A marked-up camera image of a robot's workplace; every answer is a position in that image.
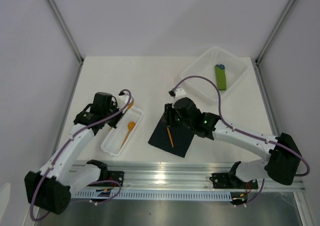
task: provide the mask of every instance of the white basket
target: white basket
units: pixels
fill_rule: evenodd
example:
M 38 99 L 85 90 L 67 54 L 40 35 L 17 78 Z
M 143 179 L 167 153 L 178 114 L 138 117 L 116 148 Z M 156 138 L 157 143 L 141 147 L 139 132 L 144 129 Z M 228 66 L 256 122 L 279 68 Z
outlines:
M 217 64 L 225 66 L 226 90 L 220 91 L 221 98 L 223 98 L 244 77 L 248 66 L 237 56 L 220 47 L 212 47 L 204 52 L 180 74 L 180 77 L 184 79 L 192 75 L 204 76 L 217 84 L 215 73 L 215 65 Z M 189 90 L 208 103 L 212 104 L 218 101 L 216 90 L 207 81 L 191 78 L 184 83 Z
M 127 142 L 129 141 L 131 135 L 135 132 L 143 115 L 143 111 L 136 107 L 131 107 L 117 123 L 116 128 L 112 128 L 108 132 L 100 146 L 101 149 L 112 156 L 120 155 Z M 128 133 L 128 123 L 130 122 L 135 122 L 135 126 L 123 144 L 123 141 L 125 140 L 125 137 Z

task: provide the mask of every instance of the white panel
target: white panel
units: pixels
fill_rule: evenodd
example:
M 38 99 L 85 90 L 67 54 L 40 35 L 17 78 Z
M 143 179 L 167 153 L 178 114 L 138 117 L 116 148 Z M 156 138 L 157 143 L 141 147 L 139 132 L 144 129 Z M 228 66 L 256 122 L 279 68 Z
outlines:
M 3 226 L 28 211 L 24 177 L 53 150 L 78 63 L 44 0 L 0 0 L 0 186 Z
M 320 0 L 299 0 L 261 66 L 280 128 L 311 165 L 304 183 L 314 212 L 320 201 L 319 9 Z
M 84 56 L 255 58 L 288 0 L 56 0 Z

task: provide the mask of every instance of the black cloth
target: black cloth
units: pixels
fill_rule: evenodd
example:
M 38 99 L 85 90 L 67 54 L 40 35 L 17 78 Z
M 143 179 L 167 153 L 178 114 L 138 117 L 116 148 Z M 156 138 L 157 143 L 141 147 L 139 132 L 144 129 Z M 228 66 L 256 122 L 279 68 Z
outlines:
M 168 131 L 164 123 L 159 120 L 148 143 L 158 149 L 164 150 L 170 154 L 184 158 L 189 149 L 194 133 L 183 126 L 170 127 L 170 133 L 173 141 L 171 145 Z

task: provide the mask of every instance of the green object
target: green object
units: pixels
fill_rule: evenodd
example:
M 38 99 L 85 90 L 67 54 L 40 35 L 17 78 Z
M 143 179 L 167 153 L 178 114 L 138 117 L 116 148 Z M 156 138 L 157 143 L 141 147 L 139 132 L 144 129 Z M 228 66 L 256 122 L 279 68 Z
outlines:
M 215 70 L 216 85 L 218 89 L 226 90 L 227 79 L 226 79 L 225 66 L 223 64 L 217 64 L 216 66 L 214 66 L 214 70 Z

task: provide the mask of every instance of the wooden spoon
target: wooden spoon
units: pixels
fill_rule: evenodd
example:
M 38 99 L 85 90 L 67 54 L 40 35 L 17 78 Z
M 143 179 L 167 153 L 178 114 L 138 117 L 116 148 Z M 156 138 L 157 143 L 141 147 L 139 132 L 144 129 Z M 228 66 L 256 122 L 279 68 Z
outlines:
M 128 133 L 126 134 L 124 140 L 123 140 L 123 143 L 121 145 L 121 148 L 122 146 L 124 145 L 125 141 L 127 140 L 129 134 L 131 133 L 131 131 L 134 129 L 134 127 L 136 126 L 136 123 L 135 122 L 129 122 L 128 123 Z

